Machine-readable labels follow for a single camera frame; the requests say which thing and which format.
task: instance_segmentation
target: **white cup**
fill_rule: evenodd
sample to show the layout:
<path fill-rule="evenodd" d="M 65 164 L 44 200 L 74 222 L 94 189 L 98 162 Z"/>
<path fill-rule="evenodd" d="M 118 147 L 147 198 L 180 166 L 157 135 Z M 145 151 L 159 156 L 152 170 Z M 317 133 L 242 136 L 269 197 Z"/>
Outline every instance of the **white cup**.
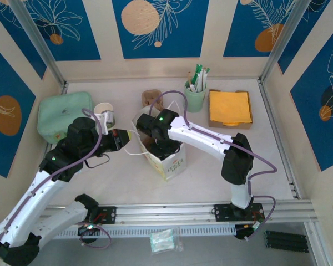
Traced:
<path fill-rule="evenodd" d="M 108 129 L 115 125 L 113 106 L 110 103 L 100 103 L 94 108 L 94 114 L 99 120 L 102 128 L 102 134 L 107 135 Z"/>

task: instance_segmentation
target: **green cup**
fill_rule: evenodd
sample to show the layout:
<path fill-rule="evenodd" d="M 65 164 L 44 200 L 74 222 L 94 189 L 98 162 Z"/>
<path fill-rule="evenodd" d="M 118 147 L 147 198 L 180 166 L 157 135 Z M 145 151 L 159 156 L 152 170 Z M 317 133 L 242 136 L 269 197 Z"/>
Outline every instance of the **green cup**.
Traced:
<path fill-rule="evenodd" d="M 188 86 L 189 82 L 187 81 L 184 86 L 184 94 L 188 99 L 188 112 L 199 112 L 204 104 L 206 89 L 200 93 L 194 93 L 187 88 Z"/>

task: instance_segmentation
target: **white table surface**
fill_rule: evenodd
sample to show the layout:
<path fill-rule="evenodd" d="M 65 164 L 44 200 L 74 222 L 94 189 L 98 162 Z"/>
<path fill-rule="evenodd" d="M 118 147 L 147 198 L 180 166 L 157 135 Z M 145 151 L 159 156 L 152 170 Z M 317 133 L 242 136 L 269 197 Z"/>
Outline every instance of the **white table surface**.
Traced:
<path fill-rule="evenodd" d="M 183 90 L 185 80 L 175 79 L 129 79 L 91 83 L 71 83 L 68 93 L 87 91 L 95 104 L 109 102 L 114 106 L 116 127 L 132 129 L 130 121 L 142 108 L 141 94 L 144 90 Z M 293 199 L 291 189 L 281 162 L 273 131 L 260 95 L 256 80 L 209 79 L 208 88 L 222 91 L 249 91 L 253 112 L 250 130 L 211 128 L 222 134 L 246 135 L 252 150 L 271 161 L 277 168 L 275 174 L 255 177 L 252 181 L 254 195 L 271 195 L 278 200 Z M 208 98 L 201 112 L 188 113 L 188 119 L 208 127 Z M 164 96 L 164 107 L 177 100 L 183 112 L 183 98 L 178 94 Z M 140 153 L 136 139 L 126 145 L 132 153 Z M 197 203 L 230 201 L 229 184 L 221 177 L 221 162 L 195 147 L 186 146 L 187 169 L 172 180 L 165 182 L 149 165 L 146 158 L 128 155 L 124 150 L 109 153 L 109 163 L 80 174 L 59 192 L 50 205 L 68 205 L 77 195 L 86 193 L 100 204 L 148 204 L 148 203 Z M 101 159 L 90 159 L 94 165 Z M 252 172 L 268 170 L 269 167 L 254 159 Z"/>

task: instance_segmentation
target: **yellow napkin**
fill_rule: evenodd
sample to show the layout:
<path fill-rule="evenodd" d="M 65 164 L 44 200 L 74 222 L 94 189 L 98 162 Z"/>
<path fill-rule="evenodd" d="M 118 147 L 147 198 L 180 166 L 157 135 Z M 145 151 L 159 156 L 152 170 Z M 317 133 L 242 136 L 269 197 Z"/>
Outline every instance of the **yellow napkin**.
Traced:
<path fill-rule="evenodd" d="M 225 126 L 251 123 L 248 94 L 210 91 L 210 119 Z"/>

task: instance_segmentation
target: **small plastic packet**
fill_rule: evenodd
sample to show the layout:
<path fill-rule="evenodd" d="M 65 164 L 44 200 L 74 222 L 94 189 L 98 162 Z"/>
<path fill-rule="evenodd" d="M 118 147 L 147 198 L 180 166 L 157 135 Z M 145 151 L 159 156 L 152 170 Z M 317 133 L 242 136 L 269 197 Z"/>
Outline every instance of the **small plastic packet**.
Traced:
<path fill-rule="evenodd" d="M 166 251 L 183 251 L 179 228 L 171 228 L 150 234 L 150 247 L 152 254 Z"/>

